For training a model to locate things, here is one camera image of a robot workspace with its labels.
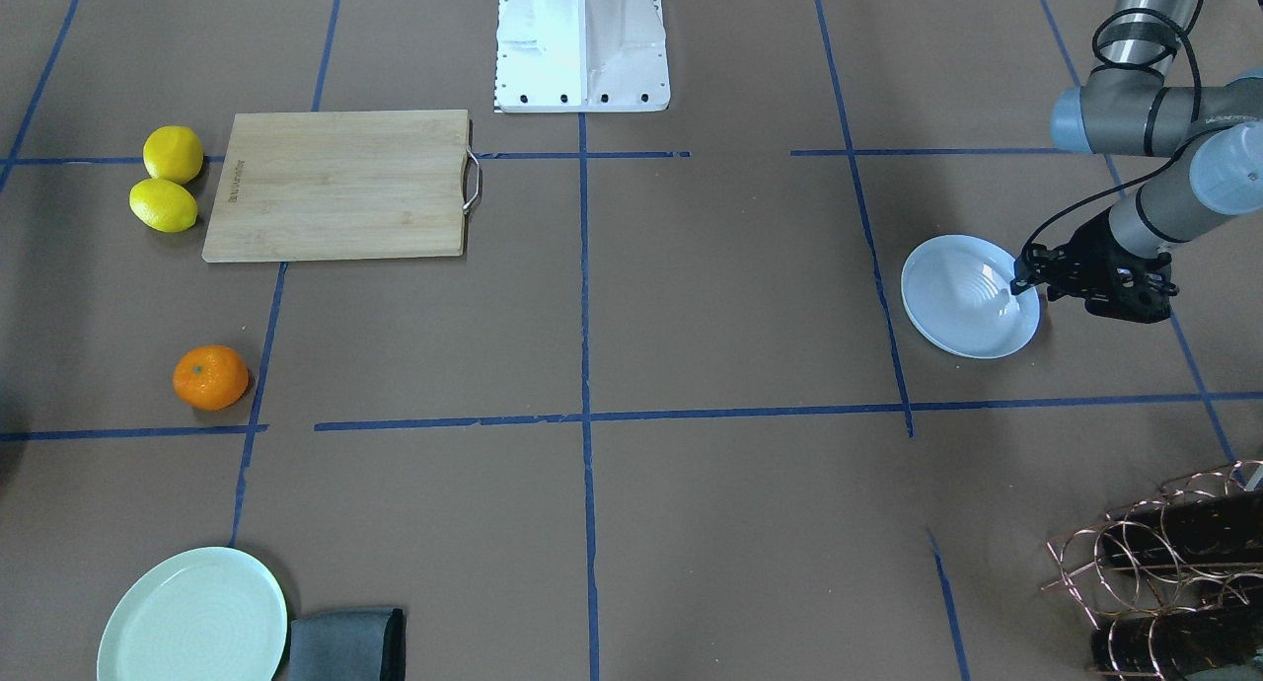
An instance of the blue tape line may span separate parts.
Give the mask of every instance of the blue tape line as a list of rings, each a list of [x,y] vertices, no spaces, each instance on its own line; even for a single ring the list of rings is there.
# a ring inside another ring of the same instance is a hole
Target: blue tape line
[[[690,158],[691,152],[640,150],[640,152],[477,152],[479,160],[608,160]]]
[[[1206,383],[1201,379],[1201,370],[1197,368],[1197,361],[1192,356],[1192,349],[1188,346],[1188,340],[1185,339],[1180,318],[1176,317],[1175,312],[1171,313],[1171,326],[1176,331],[1176,340],[1180,341],[1180,349],[1183,351],[1185,360],[1188,363],[1188,371],[1192,374],[1192,382],[1197,385],[1197,394],[1200,394],[1202,406],[1206,408],[1206,416],[1210,417],[1210,425],[1215,428],[1215,438],[1219,440],[1219,449],[1224,451],[1228,464],[1235,464],[1238,461],[1236,454],[1233,451],[1233,445],[1228,441],[1224,426],[1219,422],[1219,413],[1215,412],[1214,399],[1206,390]]]
[[[268,313],[268,335],[263,340],[259,375],[254,385],[254,402],[250,403],[250,425],[245,433],[245,442],[241,445],[241,465],[237,469],[236,498],[232,503],[232,534],[229,537],[230,548],[236,547],[237,528],[241,524],[241,508],[245,505],[245,473],[250,469],[250,460],[254,457],[254,435],[261,432],[259,412],[263,409],[263,390],[268,384],[272,344],[277,337],[277,321],[280,318],[280,298],[284,298],[287,272],[289,272],[289,263],[282,262],[280,267],[277,268],[277,288],[272,293],[272,311]]]
[[[650,419],[725,419],[733,417],[803,417],[812,414],[873,414],[903,412],[902,403],[845,403],[820,407],[740,407],[726,409],[659,409],[600,412],[592,422],[644,422]]]
[[[328,30],[325,33],[325,52],[320,57],[320,73],[316,75],[316,93],[312,96],[312,110],[320,110],[321,96],[325,93],[325,75],[328,73],[328,56],[333,52],[333,33],[337,30],[337,11],[342,0],[333,0],[328,14]]]
[[[580,256],[580,335],[581,335],[581,383],[582,430],[584,430],[584,518],[587,541],[587,672],[590,681],[601,678],[601,633],[599,624],[599,605],[596,589],[596,494],[592,476],[592,363],[591,363],[591,272],[589,270],[589,222],[587,222],[587,115],[578,115],[578,236]]]
[[[1075,63],[1070,59],[1070,51],[1066,48],[1066,42],[1061,38],[1061,29],[1057,28],[1056,16],[1052,15],[1052,8],[1048,5],[1048,0],[1039,0],[1039,6],[1043,8],[1043,15],[1048,20],[1048,28],[1052,30],[1052,37],[1057,39],[1057,47],[1061,51],[1061,59],[1066,63],[1066,69],[1070,69],[1070,78],[1074,80],[1075,86],[1081,87],[1082,83],[1079,82],[1079,71],[1075,71]]]
[[[806,149],[789,150],[793,158],[818,158],[818,155],[1070,155],[1060,149],[1045,147],[979,147],[979,149]]]
[[[259,431],[268,426],[259,426]],[[188,437],[189,435],[244,435],[250,427],[237,426],[144,426],[138,430],[67,430],[61,432],[4,432],[0,442],[63,442],[68,440],[136,440],[145,437]]]
[[[912,403],[917,412],[955,412],[970,409],[1028,409],[1042,407],[1100,407],[1123,403],[1195,403],[1200,394],[1105,394],[1095,398],[1037,398],[1013,401],[966,401]]]
[[[956,600],[951,594],[951,581],[947,580],[947,571],[943,569],[942,551],[938,550],[938,541],[933,533],[926,531],[930,538],[930,550],[935,553],[935,569],[938,570],[938,586],[943,593],[943,606],[947,609],[947,624],[951,628],[951,643],[956,648],[956,666],[960,668],[961,681],[969,681],[969,660],[965,658],[965,639],[960,634],[960,619],[956,617]]]
[[[364,432],[370,430],[441,430],[446,426],[515,426],[577,422],[582,414],[519,414],[510,417],[436,417],[432,419],[381,419],[321,422],[316,432]]]
[[[1263,401],[1263,393],[1211,393],[1209,394],[1212,402],[1249,402],[1249,401]]]
[[[9,163],[5,164],[4,169],[0,169],[0,192],[4,192],[4,187],[9,183],[9,173],[13,173],[13,160],[18,158],[19,152],[21,152],[21,144],[27,142],[27,133],[30,129],[32,120],[35,119],[35,110],[39,109],[39,100],[44,96],[44,88],[48,87],[48,80],[53,75],[53,66],[57,64],[57,58],[62,52],[62,45],[66,43],[66,35],[71,30],[71,23],[75,20],[75,14],[78,11],[80,0],[71,0],[71,6],[66,9],[66,16],[62,19],[62,29],[57,33],[57,42],[53,43],[53,51],[48,54],[48,61],[44,63],[44,71],[39,75],[39,82],[35,83],[35,91],[32,92],[30,104],[27,105],[27,114],[21,118],[21,124],[18,126],[18,135],[13,138],[13,147],[9,149]]]
[[[825,57],[829,61],[829,77],[834,82],[834,97],[837,101],[837,119],[842,128],[842,140],[846,144],[846,159],[851,168],[851,182],[855,187],[855,201],[860,210],[860,222],[864,227],[864,240],[868,243],[869,254],[873,259],[873,280],[877,286],[877,298],[882,303],[882,313],[885,317],[885,334],[890,340],[890,363],[894,366],[894,380],[899,387],[899,401],[903,403],[904,423],[908,427],[908,437],[916,437],[916,426],[912,422],[912,408],[908,403],[908,385],[903,379],[903,364],[899,361],[899,344],[894,337],[894,322],[890,320],[890,304],[885,299],[885,284],[882,280],[882,264],[877,256],[877,243],[873,239],[873,225],[869,222],[868,205],[864,198],[864,184],[860,182],[860,167],[855,159],[855,142],[851,140],[851,126],[846,119],[846,101],[842,100],[842,83],[837,77],[837,63],[834,61],[834,43],[829,37],[829,24],[825,20],[825,5],[816,0],[816,16],[820,20],[820,38],[825,42]]]
[[[140,164],[140,155],[101,155],[101,158],[18,158],[13,164]],[[224,155],[207,155],[203,163],[224,163]]]
[[[1263,392],[1216,393],[1212,401],[1242,402],[1263,401]],[[1202,394],[1101,394],[1086,398],[1028,398],[1012,401],[959,401],[909,403],[914,412],[959,412],[975,409],[1037,409],[1058,407],[1116,407],[1133,403],[1199,403]],[[842,414],[880,414],[903,412],[902,403],[839,403],[837,406],[810,407],[738,407],[716,409],[645,409],[623,412],[587,412],[570,414],[520,414],[510,417],[436,417],[431,419],[381,419],[322,422],[316,432],[352,432],[374,430],[431,430],[443,426],[519,426],[563,425],[582,422],[648,422],[657,419],[725,419],[746,417],[808,417]]]
[[[1104,158],[1105,166],[1109,168],[1110,178],[1114,178],[1114,184],[1118,186],[1115,192],[1118,192],[1119,196],[1123,196],[1123,177],[1118,173],[1118,164],[1114,164],[1114,155],[1105,155]]]

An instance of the black cable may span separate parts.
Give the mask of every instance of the black cable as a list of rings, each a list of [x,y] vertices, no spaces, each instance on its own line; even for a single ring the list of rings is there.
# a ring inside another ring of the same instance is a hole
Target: black cable
[[[1201,6],[1205,5],[1206,0],[1197,0],[1197,6],[1192,8],[1192,16],[1188,19],[1188,25],[1185,28],[1185,33],[1191,34],[1194,27],[1197,24],[1199,16],[1201,16]]]
[[[1022,245],[1022,253],[1021,254],[1022,254],[1022,259],[1026,263],[1026,265],[1031,269],[1032,273],[1036,273],[1036,275],[1038,275],[1038,272],[1036,270],[1034,265],[1031,264],[1031,248],[1032,248],[1032,245],[1034,245],[1034,241],[1037,239],[1039,239],[1039,232],[1047,230],[1047,227],[1050,225],[1052,225],[1053,222],[1058,221],[1061,217],[1067,216],[1070,212],[1074,212],[1074,210],[1079,210],[1081,207],[1085,207],[1086,205],[1094,203],[1094,201],[1099,201],[1099,200],[1104,198],[1105,196],[1114,195],[1114,192],[1128,190],[1128,187],[1139,186],[1140,183],[1144,183],[1147,181],[1152,181],[1152,178],[1156,178],[1156,177],[1161,176],[1161,173],[1166,172],[1166,169],[1168,169],[1173,164],[1176,164],[1176,160],[1180,160],[1180,157],[1183,154],[1185,149],[1187,149],[1187,147],[1188,147],[1188,144],[1191,144],[1191,142],[1192,140],[1187,140],[1182,147],[1180,147],[1178,150],[1175,152],[1175,154],[1171,157],[1171,159],[1166,160],[1166,163],[1162,164],[1161,168],[1154,169],[1152,173],[1147,173],[1146,176],[1140,176],[1139,178],[1134,178],[1134,181],[1128,181],[1127,183],[1123,183],[1122,186],[1118,186],[1118,187],[1109,187],[1108,191],[1096,192],[1096,195],[1087,196],[1086,198],[1084,198],[1081,201],[1077,201],[1075,205],[1070,205],[1070,207],[1067,207],[1065,210],[1061,210],[1061,212],[1053,215],[1052,217],[1046,219],[1043,221],[1043,225],[1039,225],[1038,227],[1036,227],[1036,230],[1033,232],[1031,232],[1031,235],[1027,238],[1026,244]]]
[[[1120,16],[1128,16],[1128,15],[1154,16],[1154,19],[1159,20],[1159,23],[1167,25],[1167,29],[1171,29],[1172,33],[1176,34],[1176,38],[1180,38],[1181,45],[1185,47],[1185,52],[1188,57],[1188,71],[1192,75],[1192,114],[1188,123],[1195,124],[1196,120],[1201,118],[1201,71],[1199,69],[1197,56],[1192,51],[1192,39],[1188,38],[1188,33],[1192,29],[1192,25],[1197,23],[1197,16],[1201,15],[1201,6],[1204,5],[1204,3],[1205,0],[1197,0],[1197,5],[1194,8],[1194,14],[1188,20],[1187,29],[1181,28],[1181,25],[1176,23],[1176,20],[1172,20],[1171,16],[1168,15],[1163,15],[1162,11],[1149,10],[1149,8],[1146,6],[1133,6],[1129,8],[1129,10],[1115,11],[1114,15],[1110,15],[1108,19],[1105,19],[1105,21],[1101,23],[1099,28],[1096,28],[1095,33],[1092,33],[1092,57],[1096,57],[1096,61],[1100,61],[1103,66],[1109,66],[1109,68],[1115,68],[1115,69],[1151,69],[1152,66],[1159,63],[1159,61],[1166,59],[1166,57],[1171,57],[1171,52],[1159,52],[1158,54],[1152,57],[1152,59],[1146,61],[1142,64],[1133,64],[1133,63],[1127,63],[1127,61],[1111,61],[1109,59],[1109,57],[1105,57],[1104,54],[1104,47],[1101,47],[1100,37],[1101,33],[1104,33],[1104,30],[1109,28],[1109,25],[1114,24],[1114,20],[1119,20]],[[1114,192],[1128,190],[1128,187],[1135,187],[1140,183],[1151,181],[1151,178],[1161,176],[1161,173],[1166,172],[1166,169],[1176,164],[1176,160],[1180,160],[1180,157],[1183,154],[1185,149],[1187,149],[1188,144],[1191,144],[1192,140],[1194,138],[1188,138],[1188,140],[1183,145],[1178,147],[1178,149],[1175,152],[1171,159],[1166,160],[1166,163],[1161,168],[1154,169],[1152,173],[1147,173],[1146,176],[1134,178],[1134,181],[1128,181],[1122,186],[1109,187],[1109,190],[1106,191],[1096,192],[1096,195],[1087,196],[1087,198],[1077,201],[1075,205],[1070,205],[1070,207],[1061,210],[1061,212],[1055,214],[1050,219],[1046,219],[1043,225],[1039,225],[1036,229],[1036,231],[1031,232],[1026,244],[1022,245],[1022,250],[1019,253],[1022,262],[1027,265],[1031,273],[1038,277],[1039,273],[1036,270],[1034,264],[1031,262],[1031,248],[1038,239],[1039,232],[1047,230],[1047,227],[1050,227],[1053,222],[1058,221],[1061,217],[1067,216],[1070,212],[1074,212],[1074,210],[1084,207],[1084,205],[1091,205],[1094,203],[1094,201],[1099,201],[1105,196],[1114,195]]]
[[[1185,47],[1185,52],[1188,56],[1188,71],[1192,75],[1192,118],[1188,120],[1188,123],[1190,124],[1196,123],[1196,120],[1201,115],[1201,71],[1199,69],[1197,66],[1196,52],[1192,51],[1192,39],[1188,38],[1187,30],[1181,28],[1181,25],[1176,23],[1176,20],[1172,20],[1171,16],[1163,15],[1162,11],[1149,10],[1148,6],[1133,6],[1129,8],[1129,10],[1115,11],[1114,15],[1110,15],[1108,19],[1105,19],[1105,21],[1101,23],[1100,28],[1096,28],[1095,33],[1092,33],[1092,57],[1096,57],[1096,61],[1100,61],[1103,66],[1110,66],[1110,68],[1114,69],[1149,69],[1152,68],[1152,66],[1154,66],[1159,61],[1166,59],[1166,57],[1170,56],[1166,54],[1164,52],[1159,52],[1158,56],[1152,57],[1152,59],[1146,61],[1144,63],[1140,64],[1129,63],[1128,61],[1114,61],[1109,59],[1109,57],[1105,57],[1104,47],[1101,47],[1100,43],[1101,33],[1104,33],[1104,30],[1108,29],[1109,25],[1114,23],[1114,20],[1120,19],[1120,16],[1128,16],[1128,15],[1154,16],[1154,19],[1167,25],[1167,29],[1171,29],[1172,33],[1175,33],[1176,37],[1180,38],[1180,43],[1181,45]]]

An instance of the white bowl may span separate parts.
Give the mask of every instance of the white bowl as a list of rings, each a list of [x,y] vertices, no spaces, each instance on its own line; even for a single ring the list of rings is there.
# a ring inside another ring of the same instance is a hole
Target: white bowl
[[[931,344],[964,358],[1004,358],[1039,325],[1034,289],[1009,293],[1013,258],[978,236],[925,241],[903,262],[903,308]]]

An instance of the tangerine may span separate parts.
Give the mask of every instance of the tangerine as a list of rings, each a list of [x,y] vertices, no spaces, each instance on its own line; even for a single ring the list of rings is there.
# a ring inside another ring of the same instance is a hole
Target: tangerine
[[[171,379],[176,394],[198,409],[224,409],[250,385],[250,369],[227,346],[201,346],[176,363]]]

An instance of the bamboo cutting board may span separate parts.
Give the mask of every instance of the bamboo cutting board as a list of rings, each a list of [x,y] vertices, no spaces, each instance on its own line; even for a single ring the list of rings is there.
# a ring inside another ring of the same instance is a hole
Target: bamboo cutting board
[[[456,256],[469,111],[239,114],[206,262]]]

